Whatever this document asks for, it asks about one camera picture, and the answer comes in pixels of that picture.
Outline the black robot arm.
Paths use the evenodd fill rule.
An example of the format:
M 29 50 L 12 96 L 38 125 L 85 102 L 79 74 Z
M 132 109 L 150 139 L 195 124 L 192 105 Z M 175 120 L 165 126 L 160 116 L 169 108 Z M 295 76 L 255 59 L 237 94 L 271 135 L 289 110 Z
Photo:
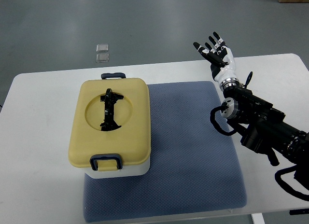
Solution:
M 241 135 L 241 145 L 258 154 L 265 154 L 271 165 L 279 165 L 276 152 L 290 162 L 308 167 L 309 135 L 283 120 L 285 114 L 273 105 L 240 85 L 237 79 L 228 78 L 220 83 L 226 101 L 234 103 L 223 112 L 234 132 Z

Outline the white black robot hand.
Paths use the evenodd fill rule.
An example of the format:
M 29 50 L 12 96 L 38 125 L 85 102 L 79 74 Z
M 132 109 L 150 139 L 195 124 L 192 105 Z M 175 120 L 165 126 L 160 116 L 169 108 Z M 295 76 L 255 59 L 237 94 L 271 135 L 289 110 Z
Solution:
M 214 32 L 213 36 L 209 36 L 209 43 L 205 43 L 205 47 L 194 42 L 193 46 L 200 55 L 211 64 L 212 78 L 221 83 L 228 78 L 236 78 L 236 64 L 231 49 L 227 47 L 222 37 Z

